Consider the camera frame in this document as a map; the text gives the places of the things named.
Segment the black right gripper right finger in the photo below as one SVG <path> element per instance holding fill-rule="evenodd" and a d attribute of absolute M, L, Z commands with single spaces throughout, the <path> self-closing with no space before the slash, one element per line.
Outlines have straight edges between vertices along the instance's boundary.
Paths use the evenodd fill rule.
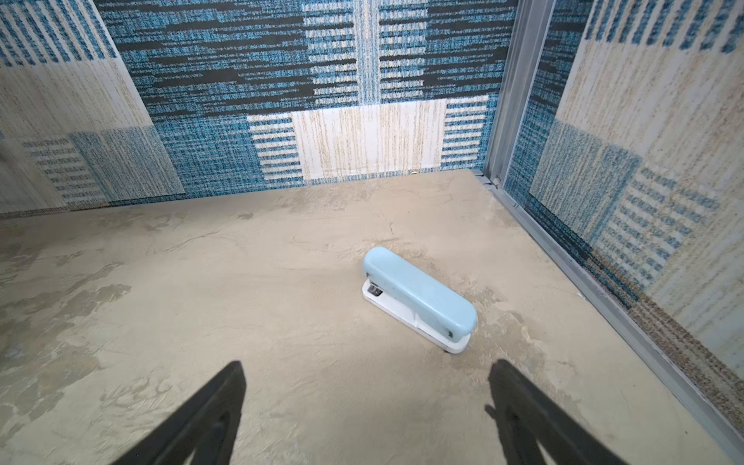
<path fill-rule="evenodd" d="M 624 460 L 571 418 L 507 360 L 488 375 L 493 403 L 486 412 L 496 423 L 509 464 L 622 464 Z"/>

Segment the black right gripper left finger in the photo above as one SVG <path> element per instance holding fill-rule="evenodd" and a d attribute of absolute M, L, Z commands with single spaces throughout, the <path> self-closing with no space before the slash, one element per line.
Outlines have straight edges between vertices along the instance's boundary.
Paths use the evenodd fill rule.
<path fill-rule="evenodd" d="M 246 380 L 228 363 L 116 464 L 229 464 L 241 420 Z"/>

